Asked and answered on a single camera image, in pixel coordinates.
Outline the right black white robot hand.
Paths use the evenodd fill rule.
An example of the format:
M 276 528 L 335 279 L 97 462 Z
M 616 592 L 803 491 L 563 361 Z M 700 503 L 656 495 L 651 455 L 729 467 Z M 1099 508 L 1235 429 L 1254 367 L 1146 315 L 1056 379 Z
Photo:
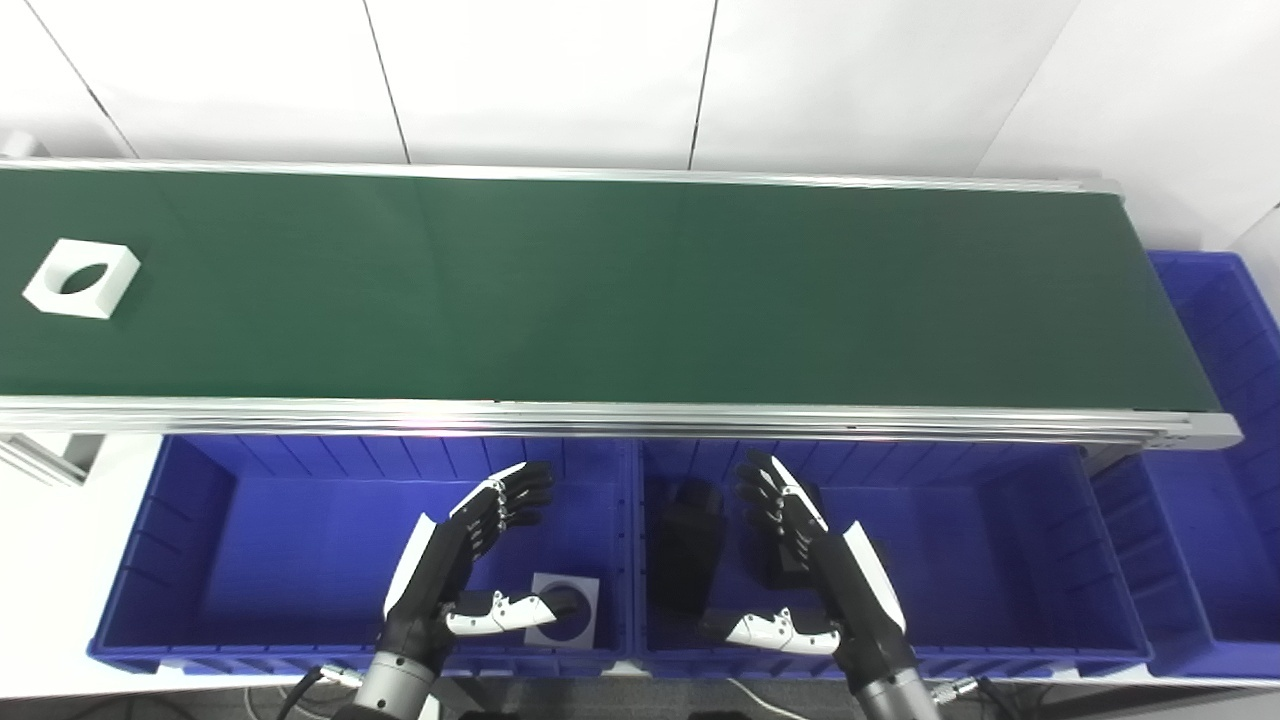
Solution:
M 772 615 L 709 611 L 703 634 L 731 644 L 829 656 L 852 694 L 916 678 L 905 614 L 861 523 L 832 530 L 808 488 L 772 454 L 750 448 L 735 473 L 749 524 L 765 546 L 799 562 L 824 616 L 800 623 L 790 609 Z

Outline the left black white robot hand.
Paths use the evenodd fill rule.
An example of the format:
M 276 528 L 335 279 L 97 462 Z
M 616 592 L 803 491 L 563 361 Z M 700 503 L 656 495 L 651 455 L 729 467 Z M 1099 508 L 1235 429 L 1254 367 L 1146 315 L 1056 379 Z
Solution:
M 444 521 L 419 518 L 393 574 L 375 653 L 440 675 L 461 637 L 495 635 L 572 618 L 573 591 L 467 591 L 474 565 L 515 527 L 534 527 L 550 502 L 550 464 L 525 461 L 480 480 Z

